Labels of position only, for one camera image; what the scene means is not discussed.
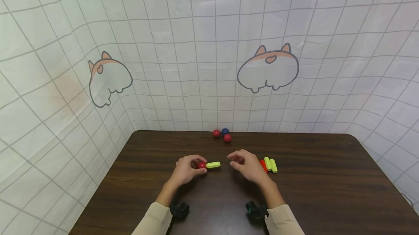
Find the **beige sleeve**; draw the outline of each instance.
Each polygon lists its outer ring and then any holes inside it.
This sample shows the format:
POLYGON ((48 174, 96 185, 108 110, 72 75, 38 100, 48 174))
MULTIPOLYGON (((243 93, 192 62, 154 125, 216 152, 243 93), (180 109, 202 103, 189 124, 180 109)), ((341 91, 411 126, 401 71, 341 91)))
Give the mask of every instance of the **beige sleeve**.
POLYGON ((165 235, 171 221, 170 209, 153 202, 132 235, 165 235))
POLYGON ((268 213, 265 223, 270 235, 304 235, 289 205, 268 208, 268 213))

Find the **wooden table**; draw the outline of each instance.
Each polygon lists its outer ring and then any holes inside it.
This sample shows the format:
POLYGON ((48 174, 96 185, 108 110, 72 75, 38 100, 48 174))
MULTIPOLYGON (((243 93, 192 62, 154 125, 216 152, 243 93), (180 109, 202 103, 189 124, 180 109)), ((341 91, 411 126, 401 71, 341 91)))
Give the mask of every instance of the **wooden table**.
POLYGON ((268 234, 246 216, 260 191, 229 166, 246 149, 275 158, 269 173, 306 235, 419 233, 419 216, 361 144, 345 134, 238 133, 226 144, 210 132, 136 131, 78 219, 71 234, 130 235, 180 157, 200 154, 221 168, 183 186, 176 201, 190 213, 176 234, 268 234))

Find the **cat ear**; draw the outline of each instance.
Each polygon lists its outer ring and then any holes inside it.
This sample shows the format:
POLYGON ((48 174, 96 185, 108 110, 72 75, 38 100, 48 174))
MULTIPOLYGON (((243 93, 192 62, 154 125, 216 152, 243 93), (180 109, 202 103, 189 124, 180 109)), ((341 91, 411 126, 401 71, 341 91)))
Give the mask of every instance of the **cat ear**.
POLYGON ((92 73, 93 72, 93 62, 91 62, 90 60, 89 60, 89 68, 90 68, 90 73, 92 73))
POLYGON ((285 43, 285 44, 282 46, 281 50, 282 50, 282 51, 286 51, 286 52, 288 52, 288 53, 291 53, 291 45, 290 45, 289 43, 285 43))
POLYGON ((112 57, 106 51, 102 51, 102 59, 112 59, 112 57))
POLYGON ((258 48, 258 50, 257 50, 257 51, 256 51, 256 53, 255 53, 255 56, 256 56, 256 55, 263 54, 263 53, 265 53, 265 52, 266 52, 265 45, 260 45, 260 46, 259 46, 259 48, 258 48))

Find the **yellow peg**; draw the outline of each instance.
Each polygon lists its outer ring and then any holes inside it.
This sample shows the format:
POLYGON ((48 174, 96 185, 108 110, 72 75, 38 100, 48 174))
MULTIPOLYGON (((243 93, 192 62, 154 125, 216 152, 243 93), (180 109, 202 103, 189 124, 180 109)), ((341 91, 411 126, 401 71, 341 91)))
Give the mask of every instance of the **yellow peg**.
POLYGON ((218 168, 221 167, 221 163, 219 161, 207 163, 207 169, 218 168))
POLYGON ((269 158, 265 157, 264 160, 265 160, 266 168, 268 169, 268 171, 272 171, 271 161, 269 160, 269 158))
POLYGON ((272 166, 272 172, 275 173, 275 174, 278 173, 278 168, 276 167, 275 160, 270 159, 270 163, 271 163, 271 166, 272 166))

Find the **pink heart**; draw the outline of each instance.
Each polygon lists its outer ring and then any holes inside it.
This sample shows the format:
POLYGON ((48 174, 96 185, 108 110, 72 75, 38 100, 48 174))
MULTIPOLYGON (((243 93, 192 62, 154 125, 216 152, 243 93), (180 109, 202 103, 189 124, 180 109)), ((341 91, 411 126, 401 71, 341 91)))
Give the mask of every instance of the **pink heart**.
POLYGON ((271 64, 271 63, 273 63, 275 60, 276 60, 276 55, 273 55, 273 56, 267 57, 267 58, 265 59, 265 62, 266 62, 267 64, 271 64))

